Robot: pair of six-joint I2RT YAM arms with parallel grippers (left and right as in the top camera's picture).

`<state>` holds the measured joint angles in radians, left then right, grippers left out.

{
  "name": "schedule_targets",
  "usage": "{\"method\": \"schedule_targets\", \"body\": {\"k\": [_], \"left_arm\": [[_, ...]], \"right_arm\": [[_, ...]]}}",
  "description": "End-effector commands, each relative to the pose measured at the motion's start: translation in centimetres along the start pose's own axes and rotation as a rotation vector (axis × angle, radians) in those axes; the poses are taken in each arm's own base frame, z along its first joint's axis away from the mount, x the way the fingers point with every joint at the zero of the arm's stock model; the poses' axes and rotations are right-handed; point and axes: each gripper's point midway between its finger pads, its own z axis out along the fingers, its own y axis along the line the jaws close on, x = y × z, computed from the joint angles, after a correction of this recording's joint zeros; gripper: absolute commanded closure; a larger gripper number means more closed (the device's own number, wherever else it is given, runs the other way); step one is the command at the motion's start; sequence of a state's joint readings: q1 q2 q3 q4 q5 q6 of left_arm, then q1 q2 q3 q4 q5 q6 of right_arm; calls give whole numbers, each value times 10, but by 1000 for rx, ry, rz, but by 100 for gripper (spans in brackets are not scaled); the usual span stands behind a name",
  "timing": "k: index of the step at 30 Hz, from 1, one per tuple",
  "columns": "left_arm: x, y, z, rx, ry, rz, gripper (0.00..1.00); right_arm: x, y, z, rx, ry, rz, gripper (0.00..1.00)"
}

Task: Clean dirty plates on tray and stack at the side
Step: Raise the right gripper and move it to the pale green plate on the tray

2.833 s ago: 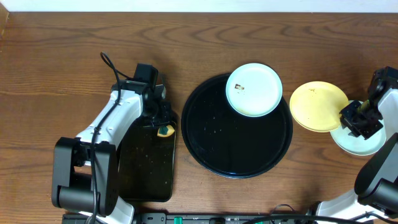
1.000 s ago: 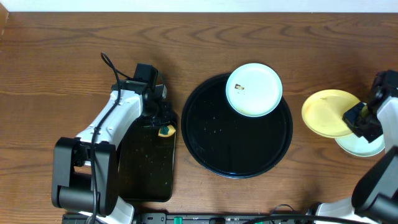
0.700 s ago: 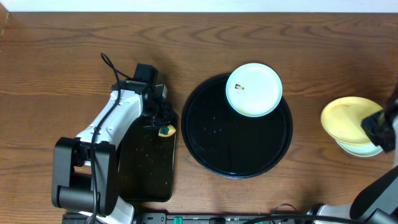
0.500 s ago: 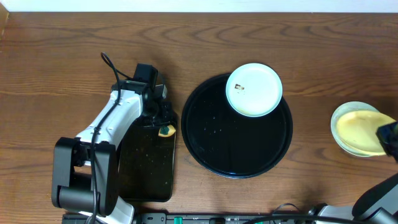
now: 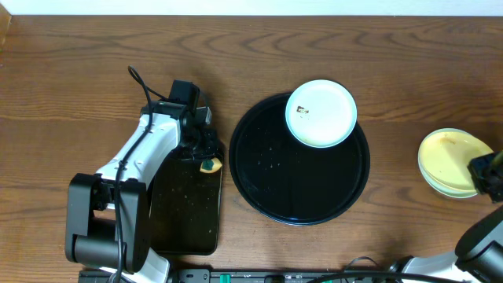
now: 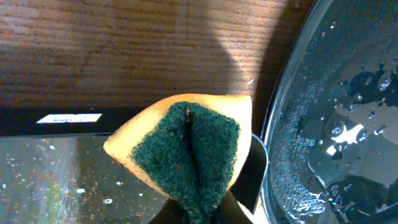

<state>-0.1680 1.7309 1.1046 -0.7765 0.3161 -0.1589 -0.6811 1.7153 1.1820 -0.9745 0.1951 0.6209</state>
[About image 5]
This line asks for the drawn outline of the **green and yellow sponge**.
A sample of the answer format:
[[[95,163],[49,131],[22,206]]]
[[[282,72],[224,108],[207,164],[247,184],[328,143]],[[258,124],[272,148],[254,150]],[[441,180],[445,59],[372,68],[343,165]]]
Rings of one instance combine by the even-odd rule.
[[[200,165],[200,172],[211,174],[219,171],[222,168],[222,162],[219,158],[213,157],[208,160],[204,160]]]

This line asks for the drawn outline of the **light green plate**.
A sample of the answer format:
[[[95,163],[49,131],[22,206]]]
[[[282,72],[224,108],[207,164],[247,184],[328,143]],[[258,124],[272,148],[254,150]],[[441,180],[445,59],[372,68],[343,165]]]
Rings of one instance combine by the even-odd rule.
[[[478,194],[473,182],[468,180],[466,169],[461,171],[455,169],[440,178],[439,175],[431,175],[424,169],[420,157],[417,157],[417,162],[425,181],[437,192],[457,199],[466,199]]]

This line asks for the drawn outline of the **yellow plate with stain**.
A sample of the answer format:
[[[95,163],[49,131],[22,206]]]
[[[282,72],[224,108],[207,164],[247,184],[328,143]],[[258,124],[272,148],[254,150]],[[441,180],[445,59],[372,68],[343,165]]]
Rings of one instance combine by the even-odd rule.
[[[424,169],[440,178],[455,169],[468,171],[469,162],[493,152],[483,141],[466,131],[443,128],[431,132],[423,139],[418,149]]]

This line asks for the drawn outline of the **black rectangular tray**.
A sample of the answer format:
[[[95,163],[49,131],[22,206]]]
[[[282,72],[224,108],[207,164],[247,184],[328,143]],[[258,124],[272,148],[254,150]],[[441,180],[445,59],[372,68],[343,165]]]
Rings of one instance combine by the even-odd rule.
[[[202,172],[205,161],[224,162],[217,148],[197,158],[170,153],[152,182],[151,248],[160,255],[210,255],[218,244],[223,168]]]

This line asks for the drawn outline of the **green plate with stain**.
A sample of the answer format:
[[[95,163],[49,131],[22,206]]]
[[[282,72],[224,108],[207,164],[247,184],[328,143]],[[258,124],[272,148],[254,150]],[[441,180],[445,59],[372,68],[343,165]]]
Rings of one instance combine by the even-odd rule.
[[[296,88],[285,106],[290,133],[304,145],[329,148],[346,140],[357,123],[358,110],[343,85],[316,79]]]

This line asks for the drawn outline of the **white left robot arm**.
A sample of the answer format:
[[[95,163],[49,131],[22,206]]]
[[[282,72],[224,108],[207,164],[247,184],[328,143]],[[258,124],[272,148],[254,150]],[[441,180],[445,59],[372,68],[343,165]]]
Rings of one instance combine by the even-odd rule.
[[[94,174],[70,181],[67,260],[106,271],[111,282],[165,282],[170,264],[150,244],[149,187],[173,151],[186,149],[191,159],[211,156],[210,122],[211,110],[197,104],[146,105],[121,150]]]

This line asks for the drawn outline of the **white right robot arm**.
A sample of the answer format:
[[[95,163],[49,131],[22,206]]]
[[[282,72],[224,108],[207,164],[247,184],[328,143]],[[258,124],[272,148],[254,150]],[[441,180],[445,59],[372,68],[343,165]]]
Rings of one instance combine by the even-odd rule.
[[[502,202],[502,152],[472,159],[468,172],[475,189],[494,203]],[[470,227],[453,252],[427,258],[405,257],[389,271],[461,282],[502,281],[502,208]]]

